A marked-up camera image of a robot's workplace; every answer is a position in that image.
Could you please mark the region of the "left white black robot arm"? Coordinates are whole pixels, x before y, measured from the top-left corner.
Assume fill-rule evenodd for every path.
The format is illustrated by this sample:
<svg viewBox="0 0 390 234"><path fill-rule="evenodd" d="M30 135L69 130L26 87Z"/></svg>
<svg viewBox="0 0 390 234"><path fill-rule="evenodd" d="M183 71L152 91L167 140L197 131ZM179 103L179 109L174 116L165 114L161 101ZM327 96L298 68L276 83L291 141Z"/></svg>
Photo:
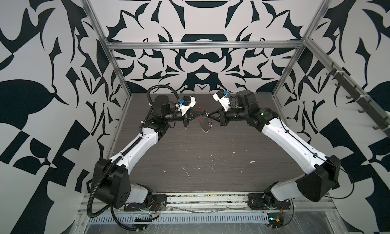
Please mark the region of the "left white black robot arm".
<svg viewBox="0 0 390 234"><path fill-rule="evenodd" d="M120 152L109 159L100 159L94 167L87 214L94 218L108 208L124 205L149 208L152 190L141 184L132 184L130 174L143 155L166 134L171 122L183 121L185 126L203 111L195 109L196 99L184 96L172 102L159 95L149 104L146 118L141 121L138 135Z"/></svg>

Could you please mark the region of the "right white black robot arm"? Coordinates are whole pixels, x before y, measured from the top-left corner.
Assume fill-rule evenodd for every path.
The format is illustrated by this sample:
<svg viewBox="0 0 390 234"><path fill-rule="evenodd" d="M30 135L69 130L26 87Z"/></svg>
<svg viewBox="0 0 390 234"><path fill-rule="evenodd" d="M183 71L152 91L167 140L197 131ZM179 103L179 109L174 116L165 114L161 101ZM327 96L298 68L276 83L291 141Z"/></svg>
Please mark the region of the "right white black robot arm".
<svg viewBox="0 0 390 234"><path fill-rule="evenodd" d="M295 198L318 202L336 185L341 170L340 159L334 155L326 156L309 145L276 112L261 108L253 92L243 90L236 93L234 105L229 93L223 89L213 98L221 104L221 108L216 111L217 117L210 113L210 119L221 126L231 121L246 121L280 146L303 171L299 177L270 185L260 200L249 201L251 209L276 208L280 203Z"/></svg>

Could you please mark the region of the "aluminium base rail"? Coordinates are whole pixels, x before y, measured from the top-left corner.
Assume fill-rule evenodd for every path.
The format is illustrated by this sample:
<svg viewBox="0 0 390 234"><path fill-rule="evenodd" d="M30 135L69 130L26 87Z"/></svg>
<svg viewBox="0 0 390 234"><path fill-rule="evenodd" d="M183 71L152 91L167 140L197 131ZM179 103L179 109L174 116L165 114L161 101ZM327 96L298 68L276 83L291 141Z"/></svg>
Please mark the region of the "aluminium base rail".
<svg viewBox="0 0 390 234"><path fill-rule="evenodd" d="M299 215L324 214L335 222L339 213L331 200L285 200L267 204L261 192L157 192L151 205L125 204L114 211L124 223L157 216L156 224L171 223L264 223L277 218L292 222Z"/></svg>

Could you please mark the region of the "black wall hook rail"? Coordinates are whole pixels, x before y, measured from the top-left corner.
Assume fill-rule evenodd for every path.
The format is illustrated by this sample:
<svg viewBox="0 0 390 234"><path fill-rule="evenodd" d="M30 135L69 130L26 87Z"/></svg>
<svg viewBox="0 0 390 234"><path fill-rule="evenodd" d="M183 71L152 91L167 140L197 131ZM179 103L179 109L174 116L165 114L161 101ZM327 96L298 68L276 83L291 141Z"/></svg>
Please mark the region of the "black wall hook rail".
<svg viewBox="0 0 390 234"><path fill-rule="evenodd" d="M374 130L382 130L387 137L390 137L390 114L387 113L363 88L343 69L339 69L332 62L331 65L326 65L328 69L327 77L332 77L336 80L336 90L334 93L334 103L336 104L337 93L340 88L343 88L347 95L347 100L357 103L361 109L359 113L367 114L376 124L372 128Z"/></svg>

